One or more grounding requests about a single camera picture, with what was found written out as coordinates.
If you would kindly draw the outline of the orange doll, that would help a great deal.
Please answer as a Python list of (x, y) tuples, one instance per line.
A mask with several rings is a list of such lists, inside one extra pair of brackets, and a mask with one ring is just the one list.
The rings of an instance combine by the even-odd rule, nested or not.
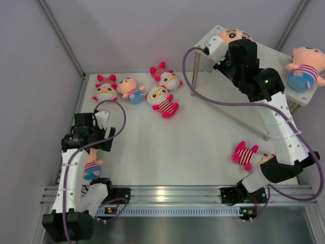
[(292, 61), (286, 65), (287, 83), (298, 92), (306, 92), (317, 86), (324, 86), (324, 53), (316, 48), (299, 47), (292, 52)]
[(103, 160), (97, 158), (98, 150), (91, 148), (89, 157), (84, 167), (83, 178), (85, 180), (93, 180), (99, 178), (102, 172)]

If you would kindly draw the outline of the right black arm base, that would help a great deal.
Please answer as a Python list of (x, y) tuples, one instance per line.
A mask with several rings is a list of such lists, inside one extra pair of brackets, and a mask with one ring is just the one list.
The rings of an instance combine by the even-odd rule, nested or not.
[(240, 187), (225, 187), (220, 189), (221, 202), (227, 205), (242, 203), (266, 203), (267, 194), (264, 188), (253, 193), (247, 192)]

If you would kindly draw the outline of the white doll glasses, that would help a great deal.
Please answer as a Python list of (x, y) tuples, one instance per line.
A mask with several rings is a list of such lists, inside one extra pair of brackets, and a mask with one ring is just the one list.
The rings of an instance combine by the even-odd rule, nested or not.
[(173, 94), (163, 86), (153, 87), (145, 96), (146, 101), (162, 118), (171, 118), (179, 109), (179, 104), (173, 101)]

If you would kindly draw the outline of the white doll back left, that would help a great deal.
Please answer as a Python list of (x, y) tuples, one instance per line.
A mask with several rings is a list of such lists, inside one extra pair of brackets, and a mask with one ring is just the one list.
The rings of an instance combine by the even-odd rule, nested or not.
[(109, 77), (104, 77), (103, 75), (97, 75), (98, 83), (95, 84), (95, 91), (92, 99), (96, 102), (102, 102), (104, 100), (117, 101), (117, 84), (116, 76), (111, 74)]

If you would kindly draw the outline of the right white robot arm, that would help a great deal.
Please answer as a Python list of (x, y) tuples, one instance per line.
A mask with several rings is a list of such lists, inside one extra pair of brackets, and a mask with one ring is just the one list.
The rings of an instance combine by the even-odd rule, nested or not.
[(216, 38), (207, 50), (215, 61), (224, 61), (223, 74), (248, 97), (246, 103), (218, 102), (228, 107), (255, 107), (271, 137), (276, 156), (259, 169), (240, 180), (235, 192), (241, 201), (248, 202), (260, 188), (296, 177), (305, 167), (316, 164), (320, 186), (314, 200), (324, 187), (324, 175), (316, 153), (301, 136), (287, 108), (284, 84), (273, 68), (260, 68), (257, 44), (251, 40), (226, 43)]

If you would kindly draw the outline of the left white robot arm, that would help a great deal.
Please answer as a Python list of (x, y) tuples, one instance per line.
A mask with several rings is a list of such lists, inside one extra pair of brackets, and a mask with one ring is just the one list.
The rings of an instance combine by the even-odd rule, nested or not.
[(110, 151), (115, 128), (107, 128), (109, 113), (77, 113), (71, 131), (61, 140), (62, 168), (56, 198), (42, 225), (54, 242), (88, 240), (93, 233), (93, 218), (102, 203), (114, 199), (109, 178), (95, 178), (82, 194), (84, 169), (96, 160), (95, 150)]

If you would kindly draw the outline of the white doll back centre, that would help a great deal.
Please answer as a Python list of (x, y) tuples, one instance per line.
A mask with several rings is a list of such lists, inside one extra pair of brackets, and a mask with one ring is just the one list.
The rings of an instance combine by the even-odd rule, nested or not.
[(149, 72), (159, 86), (164, 86), (168, 91), (174, 91), (183, 85), (180, 77), (173, 70), (166, 70), (166, 62), (161, 62), (158, 67), (151, 67)]

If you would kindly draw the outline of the aluminium front rail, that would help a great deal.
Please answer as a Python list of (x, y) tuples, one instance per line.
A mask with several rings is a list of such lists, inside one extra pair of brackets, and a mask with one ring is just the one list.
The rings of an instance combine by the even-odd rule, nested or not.
[[(130, 188), (129, 203), (133, 205), (222, 205), (221, 188), (229, 186), (114, 186), (114, 189)], [(58, 186), (44, 189), (41, 205), (51, 206), (54, 203)], [(279, 185), (275, 188), (287, 195), (297, 198), (309, 198), (314, 195), (308, 185)], [(270, 187), (271, 204), (303, 205), (277, 193)]]

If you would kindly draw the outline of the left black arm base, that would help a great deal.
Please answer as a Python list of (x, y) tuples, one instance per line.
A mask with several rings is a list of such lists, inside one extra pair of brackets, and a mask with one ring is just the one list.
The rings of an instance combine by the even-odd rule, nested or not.
[(103, 193), (96, 193), (94, 197), (91, 199), (93, 200), (99, 200), (101, 204), (104, 204), (110, 200), (116, 199), (116, 198), (124, 198), (127, 203), (129, 203), (129, 200), (131, 198), (131, 188), (111, 188), (108, 189), (107, 192)]

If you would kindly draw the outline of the white two-tier shelf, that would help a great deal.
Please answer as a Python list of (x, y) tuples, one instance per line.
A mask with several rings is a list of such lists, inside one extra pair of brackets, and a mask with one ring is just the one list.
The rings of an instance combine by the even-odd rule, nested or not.
[[(199, 63), (201, 56), (206, 56), (203, 53), (206, 41), (212, 35), (218, 35), (225, 32), (225, 29), (219, 25), (209, 31), (202, 39), (200, 39), (194, 46), (196, 53), (194, 56), (194, 67), (192, 85), (196, 86), (197, 76), (199, 72)], [(271, 92), (283, 88), (286, 98), (289, 100), (289, 109), (294, 112), (299, 106), (306, 106), (313, 97), (318, 86), (315, 84), (312, 89), (299, 92), (290, 87), (287, 83), (288, 70), (285, 68), (289, 63), (289, 57), (274, 49), (257, 43), (257, 58), (259, 59), (259, 69), (256, 74), (249, 72), (246, 75), (244, 86), (241, 86), (239, 91), (248, 97), (250, 102), (257, 102), (263, 98), (270, 98)], [(212, 72), (213, 66), (216, 63), (209, 59), (208, 72)], [(219, 78), (223, 81), (228, 79), (221, 72)]]

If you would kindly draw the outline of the orange doll table back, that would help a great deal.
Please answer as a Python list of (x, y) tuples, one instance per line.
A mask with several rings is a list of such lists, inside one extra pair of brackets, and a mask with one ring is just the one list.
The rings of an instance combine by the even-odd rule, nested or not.
[(138, 81), (135, 78), (126, 78), (117, 83), (117, 91), (122, 97), (127, 99), (131, 104), (139, 104), (144, 98), (144, 86), (138, 87)]

